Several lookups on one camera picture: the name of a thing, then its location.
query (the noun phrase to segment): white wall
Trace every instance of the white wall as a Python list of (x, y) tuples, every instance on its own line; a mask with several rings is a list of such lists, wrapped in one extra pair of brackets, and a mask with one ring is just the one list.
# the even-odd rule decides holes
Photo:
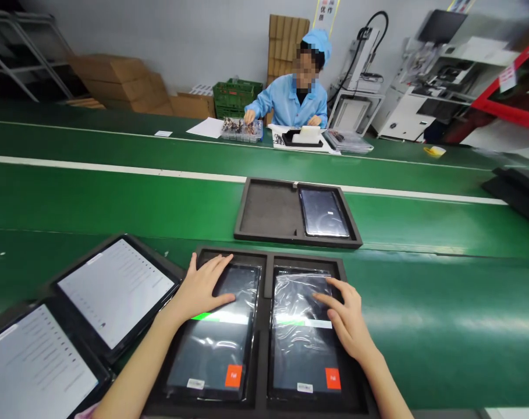
[[(400, 65), (402, 40), (414, 36), (429, 10), (451, 0), (341, 0), (331, 41), (332, 59), (321, 75), (327, 87), (342, 70), (347, 50), (369, 17), (385, 10), (390, 26), (370, 71), (385, 88)], [(139, 57), (170, 88), (214, 84), (238, 74), (266, 81), (268, 16), (314, 19), (316, 0), (23, 0), (32, 12), (54, 15), (77, 54), (107, 52)], [(471, 12), (529, 20), (529, 0), (477, 0)], [(375, 24), (382, 27), (382, 19)]]

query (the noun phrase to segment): hand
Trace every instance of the hand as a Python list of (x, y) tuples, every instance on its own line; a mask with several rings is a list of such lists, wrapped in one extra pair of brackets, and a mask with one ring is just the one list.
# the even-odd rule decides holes
[(328, 318), (346, 352), (360, 364), (380, 354), (361, 315), (361, 296), (356, 289), (334, 278), (327, 278), (326, 282), (340, 290), (344, 304), (324, 294), (313, 294), (313, 297), (330, 307)]
[(186, 278), (160, 314), (171, 321), (179, 321), (181, 325), (194, 316), (235, 301), (235, 294), (212, 297), (216, 282), (231, 259), (232, 254), (227, 257), (216, 256), (197, 271), (196, 253), (193, 253)]
[(254, 117), (256, 116), (257, 114), (254, 112), (254, 110), (252, 109), (249, 109), (247, 112), (245, 112), (245, 124), (248, 125), (250, 124), (252, 121), (254, 121)]
[(320, 116), (313, 116), (311, 119), (309, 119), (309, 122), (307, 122), (307, 125), (310, 125), (310, 126), (320, 126), (320, 124), (322, 123), (322, 119)]

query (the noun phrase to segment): red label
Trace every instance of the red label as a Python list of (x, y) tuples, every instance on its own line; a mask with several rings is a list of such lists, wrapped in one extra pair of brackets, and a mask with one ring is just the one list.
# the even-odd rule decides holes
[(239, 388), (241, 385), (241, 373), (243, 372), (242, 365), (229, 365), (228, 376), (225, 378), (226, 387)]
[(340, 373), (337, 368), (325, 368), (326, 371), (326, 387), (330, 390), (342, 390), (340, 384)]

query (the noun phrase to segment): worker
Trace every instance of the worker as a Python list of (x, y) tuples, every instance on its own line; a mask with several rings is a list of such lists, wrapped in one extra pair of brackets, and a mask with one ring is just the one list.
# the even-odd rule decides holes
[(256, 100), (245, 106), (245, 124), (274, 110), (272, 123), (302, 127), (326, 128), (326, 90), (318, 74), (328, 63), (332, 46), (325, 30), (313, 29), (303, 37), (293, 62), (293, 74), (274, 80)]
[[(150, 330), (125, 365), (101, 403), (76, 419), (139, 419), (175, 333), (188, 319), (235, 300), (235, 294), (214, 297), (212, 292), (233, 255), (215, 257), (196, 269), (196, 253), (175, 297), (156, 315)], [(326, 280), (340, 290), (344, 303), (324, 294), (313, 297), (329, 307), (328, 317), (344, 349), (365, 372), (382, 419), (413, 419), (361, 315), (356, 289), (334, 278)]]

